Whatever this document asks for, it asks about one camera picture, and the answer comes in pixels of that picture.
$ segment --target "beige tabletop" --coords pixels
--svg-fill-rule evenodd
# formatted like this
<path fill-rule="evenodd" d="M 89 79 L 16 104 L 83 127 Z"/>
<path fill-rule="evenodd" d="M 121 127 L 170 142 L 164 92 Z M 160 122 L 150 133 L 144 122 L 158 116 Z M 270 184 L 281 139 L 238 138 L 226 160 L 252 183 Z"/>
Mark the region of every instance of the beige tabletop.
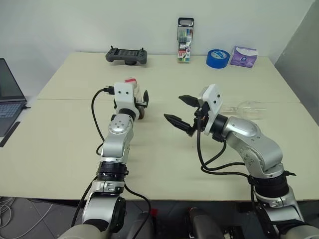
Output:
<path fill-rule="evenodd" d="M 288 178 L 296 198 L 319 199 L 319 191 L 314 190 L 319 180 L 318 126 L 300 103 L 265 106 L 265 118 L 256 123 L 281 147 L 285 169 L 297 174 Z M 96 101 L 102 131 L 106 132 L 113 112 L 112 101 Z M 194 108 L 177 99 L 169 104 L 150 102 L 145 118 L 134 125 L 127 184 L 152 200 L 249 200 L 245 178 L 202 173 L 195 137 L 188 137 L 163 117 L 164 113 L 176 114 L 191 122 L 193 112 Z M 38 100 L 0 151 L 1 195 L 79 199 L 97 170 L 99 143 L 90 100 Z M 203 136 L 203 157 L 215 155 L 221 146 Z M 216 165 L 233 161 L 241 158 L 228 147 Z M 246 172 L 243 166 L 234 170 Z M 123 196 L 136 198 L 127 192 Z"/>
<path fill-rule="evenodd" d="M 205 56 L 192 56 L 185 64 L 177 63 L 176 56 L 149 55 L 146 65 L 127 66 L 123 61 L 107 62 L 103 53 L 72 53 L 38 98 L 90 100 L 98 89 L 135 77 L 152 101 L 170 103 L 180 95 L 197 96 L 204 86 L 218 84 L 225 102 L 300 102 L 268 57 L 258 57 L 253 68 L 214 69 L 205 60 Z"/>

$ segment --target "black cable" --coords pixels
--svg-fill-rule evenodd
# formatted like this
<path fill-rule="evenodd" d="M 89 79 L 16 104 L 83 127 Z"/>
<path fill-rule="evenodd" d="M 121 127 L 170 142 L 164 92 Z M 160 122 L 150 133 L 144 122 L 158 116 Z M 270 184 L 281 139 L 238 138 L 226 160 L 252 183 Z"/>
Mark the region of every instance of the black cable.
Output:
<path fill-rule="evenodd" d="M 87 189 L 85 190 L 84 194 L 82 195 L 82 198 L 80 199 L 79 203 L 78 203 L 78 206 L 76 207 L 76 210 L 75 210 L 75 213 L 74 213 L 74 216 L 73 216 L 73 220 L 72 220 L 72 223 L 71 223 L 71 227 L 73 227 L 75 225 L 75 222 L 76 222 L 76 219 L 78 217 L 78 214 L 79 214 L 79 211 L 84 203 L 84 199 L 86 197 L 86 195 L 88 194 L 89 190 L 91 189 L 91 186 L 92 186 L 92 182 L 89 184 L 89 186 L 87 187 Z"/>
<path fill-rule="evenodd" d="M 148 220 L 149 216 L 151 215 L 151 203 L 149 202 L 149 200 L 148 200 L 145 196 L 143 196 L 143 195 L 141 195 L 141 194 L 138 194 L 138 193 L 136 193 L 136 192 L 133 192 L 131 189 L 129 189 L 126 183 L 124 184 L 124 187 L 125 187 L 125 189 L 126 189 L 128 192 L 130 192 L 131 194 L 133 194 L 133 195 L 135 195 L 135 196 L 138 196 L 138 197 L 140 197 L 140 198 L 143 198 L 143 199 L 147 202 L 147 204 L 148 204 L 148 206 L 149 206 L 149 210 L 148 210 L 148 214 L 147 214 L 146 218 L 144 219 L 144 221 L 143 221 L 142 224 L 140 225 L 139 229 L 136 231 L 136 233 L 135 233 L 134 236 L 132 237 L 132 239 L 135 239 L 135 238 L 137 237 L 137 235 L 139 234 L 139 232 L 141 231 L 141 229 L 143 228 L 143 226 L 144 226 L 144 224 L 146 223 L 146 221 Z"/>
<path fill-rule="evenodd" d="M 96 148 L 96 154 L 97 155 L 101 155 L 100 153 L 99 153 L 99 149 L 100 149 L 100 147 L 102 147 L 102 145 L 103 145 L 104 143 L 101 143 L 97 148 Z"/>
<path fill-rule="evenodd" d="M 101 93 L 101 92 L 103 92 L 103 91 L 104 91 L 104 89 L 100 89 L 100 90 L 98 90 L 98 92 L 95 93 L 95 95 L 93 96 L 92 102 L 91 102 L 91 111 L 92 111 L 92 116 L 93 116 L 93 120 L 94 120 L 95 127 L 96 127 L 96 129 L 97 129 L 97 131 L 98 131 L 98 133 L 99 133 L 99 136 L 101 137 L 102 141 L 104 142 L 104 137 L 103 137 L 103 135 L 102 135 L 102 133 L 101 133 L 101 131 L 100 131 L 100 128 L 99 128 L 99 126 L 98 126 L 98 123 L 97 123 L 96 118 L 95 118 L 95 113 L 94 113 L 94 102 L 95 102 L 95 98 L 98 96 L 99 93 Z"/>
<path fill-rule="evenodd" d="M 198 154 L 198 158 L 201 164 L 201 171 L 203 171 L 204 173 L 208 173 L 208 174 L 213 174 L 213 175 L 240 175 L 240 176 L 244 176 L 246 178 L 248 178 L 248 175 L 245 173 L 240 173 L 240 172 L 212 172 L 212 171 L 216 171 L 218 169 L 222 169 L 222 168 L 226 168 L 229 166 L 233 166 L 233 165 L 244 165 L 244 163 L 228 163 L 216 168 L 209 168 L 207 167 L 208 163 L 213 162 L 214 160 L 216 160 L 219 156 L 221 156 L 221 154 L 225 151 L 226 146 L 225 146 L 224 142 L 224 146 L 222 148 L 222 150 L 213 158 L 211 158 L 209 161 L 207 161 L 206 163 L 203 160 L 202 154 L 201 154 L 201 148 L 200 148 L 200 119 L 197 119 L 197 154 Z"/>

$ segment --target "laptop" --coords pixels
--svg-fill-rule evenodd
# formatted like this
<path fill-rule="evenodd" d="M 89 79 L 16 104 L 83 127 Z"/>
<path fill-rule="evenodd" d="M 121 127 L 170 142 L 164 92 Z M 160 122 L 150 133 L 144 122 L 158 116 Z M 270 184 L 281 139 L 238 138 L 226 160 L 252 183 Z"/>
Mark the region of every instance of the laptop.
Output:
<path fill-rule="evenodd" d="M 9 66 L 0 58 L 0 137 L 5 136 L 25 105 L 26 98 Z"/>

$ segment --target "laptop keyboard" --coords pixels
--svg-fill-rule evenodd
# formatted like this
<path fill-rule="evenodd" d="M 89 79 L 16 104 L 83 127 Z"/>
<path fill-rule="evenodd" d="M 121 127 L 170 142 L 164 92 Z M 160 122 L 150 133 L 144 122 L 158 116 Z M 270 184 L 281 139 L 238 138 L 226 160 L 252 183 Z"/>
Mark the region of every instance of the laptop keyboard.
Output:
<path fill-rule="evenodd" d="M 21 104 L 0 104 L 0 119 L 13 117 L 20 105 Z"/>

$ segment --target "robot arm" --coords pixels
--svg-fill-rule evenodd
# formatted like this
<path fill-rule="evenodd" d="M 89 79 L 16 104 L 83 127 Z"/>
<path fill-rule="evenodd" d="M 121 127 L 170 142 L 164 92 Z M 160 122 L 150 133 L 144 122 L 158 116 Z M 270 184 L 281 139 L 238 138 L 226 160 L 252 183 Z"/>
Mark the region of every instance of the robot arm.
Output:
<path fill-rule="evenodd" d="M 82 214 L 82 224 L 66 231 L 60 239 L 102 239 L 118 232 L 124 223 L 126 201 L 120 196 L 124 190 L 124 178 L 130 141 L 133 138 L 135 119 L 142 119 L 148 106 L 148 93 L 144 100 L 135 79 L 116 83 L 105 91 L 115 95 L 116 115 L 108 126 L 103 143 L 100 165 Z"/>
<path fill-rule="evenodd" d="M 255 187 L 256 213 L 266 236 L 304 239 L 319 235 L 319 229 L 304 223 L 293 190 L 287 184 L 286 176 L 291 173 L 284 170 L 279 146 L 264 136 L 254 122 L 220 115 L 222 97 L 217 85 L 204 88 L 197 98 L 179 98 L 197 108 L 194 125 L 173 115 L 164 115 L 165 118 L 189 136 L 194 134 L 200 122 L 205 135 L 211 133 L 214 140 L 226 141 L 239 153 L 250 174 L 249 182 Z"/>

